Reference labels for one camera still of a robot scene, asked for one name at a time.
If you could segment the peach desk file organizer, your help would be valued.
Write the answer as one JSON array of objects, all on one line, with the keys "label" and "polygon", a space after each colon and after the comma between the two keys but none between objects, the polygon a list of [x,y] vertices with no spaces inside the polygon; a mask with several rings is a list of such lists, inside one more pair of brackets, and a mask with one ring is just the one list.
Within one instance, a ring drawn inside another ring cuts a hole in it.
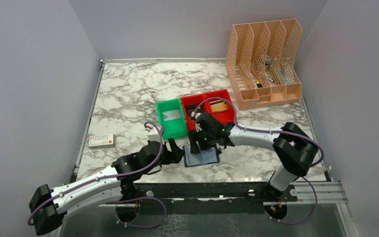
[{"label": "peach desk file organizer", "polygon": [[302,37],[297,19],[234,24],[225,67],[240,110],[297,103],[294,62]]}]

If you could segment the green plastic bin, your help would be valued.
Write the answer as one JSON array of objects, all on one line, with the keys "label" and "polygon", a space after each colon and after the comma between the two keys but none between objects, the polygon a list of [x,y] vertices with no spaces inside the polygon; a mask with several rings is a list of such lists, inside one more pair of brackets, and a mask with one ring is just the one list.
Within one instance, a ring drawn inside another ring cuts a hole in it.
[{"label": "green plastic bin", "polygon": [[163,139],[187,136],[187,124],[179,98],[156,103],[159,123],[164,127]]}]

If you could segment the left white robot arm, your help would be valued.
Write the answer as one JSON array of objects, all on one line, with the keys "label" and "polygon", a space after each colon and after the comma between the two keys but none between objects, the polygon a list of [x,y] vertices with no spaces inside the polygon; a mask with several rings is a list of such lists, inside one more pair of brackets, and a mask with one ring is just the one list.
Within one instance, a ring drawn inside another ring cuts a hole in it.
[{"label": "left white robot arm", "polygon": [[111,165],[82,180],[50,188],[39,186],[29,203],[27,223],[38,236],[62,225],[69,214],[107,202],[135,201],[141,197],[134,184],[143,175],[153,174],[157,166],[179,163],[185,152],[174,139],[169,145],[148,141],[138,152],[121,156]]}]

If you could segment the navy blue card holder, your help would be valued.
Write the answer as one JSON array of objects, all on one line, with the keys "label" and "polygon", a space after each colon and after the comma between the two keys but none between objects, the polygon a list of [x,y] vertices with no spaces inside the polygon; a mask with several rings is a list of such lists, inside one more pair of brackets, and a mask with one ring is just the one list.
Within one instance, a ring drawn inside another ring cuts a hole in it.
[{"label": "navy blue card holder", "polygon": [[199,154],[192,154],[190,152],[190,146],[183,146],[185,152],[184,165],[185,167],[194,167],[207,164],[214,164],[220,162],[221,150],[212,147],[206,151],[202,151]]}]

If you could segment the red double bin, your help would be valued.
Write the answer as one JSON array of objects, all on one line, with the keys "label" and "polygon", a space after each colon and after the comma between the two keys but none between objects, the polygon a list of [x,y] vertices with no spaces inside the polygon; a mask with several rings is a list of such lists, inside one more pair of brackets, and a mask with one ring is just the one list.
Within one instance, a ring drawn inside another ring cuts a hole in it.
[{"label": "red double bin", "polygon": [[[227,89],[210,91],[180,98],[182,108],[184,109],[184,115],[186,119],[188,132],[196,129],[196,124],[190,118],[191,113],[195,110],[195,107],[199,105],[203,100],[213,97],[221,97],[228,101],[231,101]],[[201,108],[197,110],[197,112],[209,112],[215,119],[217,119],[223,125],[225,125],[228,122],[234,121],[234,110],[232,105],[220,99],[212,99],[203,103],[203,105],[201,106]]]}]

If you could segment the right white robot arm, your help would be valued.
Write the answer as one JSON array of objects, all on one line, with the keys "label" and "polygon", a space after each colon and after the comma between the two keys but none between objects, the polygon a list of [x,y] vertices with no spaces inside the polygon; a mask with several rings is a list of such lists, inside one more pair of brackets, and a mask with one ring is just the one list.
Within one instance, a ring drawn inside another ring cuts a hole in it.
[{"label": "right white robot arm", "polygon": [[272,201],[283,197],[290,183],[307,175],[319,151],[314,140],[292,122],[280,129],[265,130],[235,122],[222,124],[207,112],[198,114],[192,121],[196,124],[193,139],[199,145],[199,149],[192,150],[193,154],[215,145],[251,146],[276,152],[281,166],[265,187],[265,195]]}]

